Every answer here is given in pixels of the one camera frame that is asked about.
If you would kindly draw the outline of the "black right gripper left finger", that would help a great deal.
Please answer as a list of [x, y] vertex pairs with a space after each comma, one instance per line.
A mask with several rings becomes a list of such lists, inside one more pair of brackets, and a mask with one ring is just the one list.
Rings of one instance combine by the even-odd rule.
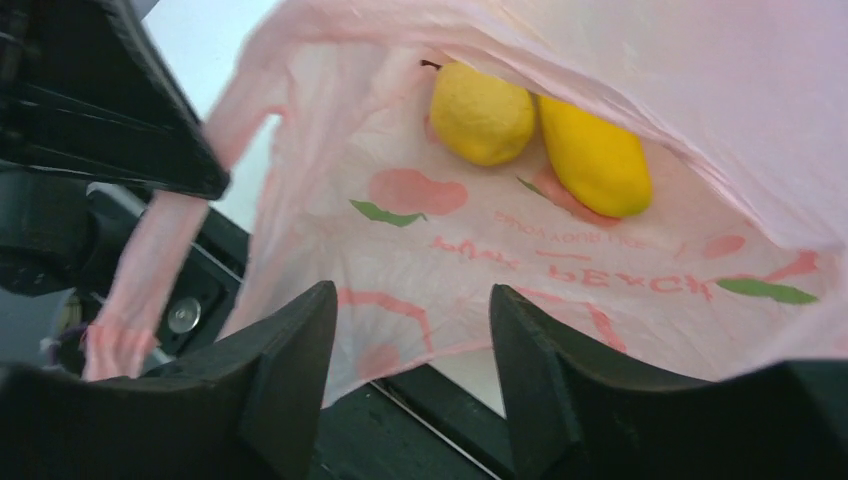
[[5, 479], [305, 479], [337, 319], [322, 281], [144, 376], [1, 367]]

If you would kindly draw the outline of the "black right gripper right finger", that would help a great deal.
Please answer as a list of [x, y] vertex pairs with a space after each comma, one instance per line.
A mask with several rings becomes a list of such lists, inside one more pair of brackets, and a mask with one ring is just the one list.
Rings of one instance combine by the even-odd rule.
[[520, 479], [843, 479], [847, 365], [721, 382], [620, 353], [497, 285], [490, 325]]

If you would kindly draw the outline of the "pink plastic bag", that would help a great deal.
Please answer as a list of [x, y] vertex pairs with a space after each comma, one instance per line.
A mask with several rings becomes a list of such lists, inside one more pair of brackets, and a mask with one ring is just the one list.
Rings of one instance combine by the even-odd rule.
[[[696, 378], [847, 355], [843, 1], [162, 1], [144, 26], [250, 235], [212, 337], [334, 282], [326, 403], [489, 347], [496, 284]], [[455, 65], [636, 134], [649, 209], [582, 212], [538, 142], [452, 155], [428, 106]]]

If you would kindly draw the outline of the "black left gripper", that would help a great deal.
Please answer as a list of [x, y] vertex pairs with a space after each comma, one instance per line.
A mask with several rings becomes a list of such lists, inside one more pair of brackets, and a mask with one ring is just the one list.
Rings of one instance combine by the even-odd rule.
[[128, 1], [1, 5], [1, 288], [104, 297], [145, 210], [230, 177]]

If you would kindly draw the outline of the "yellow fake pear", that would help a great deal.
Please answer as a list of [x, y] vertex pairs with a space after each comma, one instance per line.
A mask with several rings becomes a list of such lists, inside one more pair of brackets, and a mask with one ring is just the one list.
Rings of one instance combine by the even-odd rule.
[[436, 67], [428, 120], [442, 145], [482, 167], [517, 158], [536, 129], [526, 89], [461, 62]]

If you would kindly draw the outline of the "yellow fake mango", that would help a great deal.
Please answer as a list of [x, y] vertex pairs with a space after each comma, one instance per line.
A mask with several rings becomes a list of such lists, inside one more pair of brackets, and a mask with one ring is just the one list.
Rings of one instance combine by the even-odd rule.
[[537, 101], [544, 143], [560, 184], [580, 213], [604, 219], [642, 214], [654, 188], [641, 139], [564, 101]]

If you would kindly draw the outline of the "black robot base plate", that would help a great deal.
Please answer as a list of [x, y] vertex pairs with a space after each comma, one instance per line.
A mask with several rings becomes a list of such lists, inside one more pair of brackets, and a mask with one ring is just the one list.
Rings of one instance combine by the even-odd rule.
[[[247, 234], [211, 211], [177, 294], [205, 307], [187, 334], [163, 327], [145, 369], [210, 344], [233, 307]], [[505, 420], [439, 370], [424, 365], [368, 383], [321, 412], [312, 479], [511, 479]]]

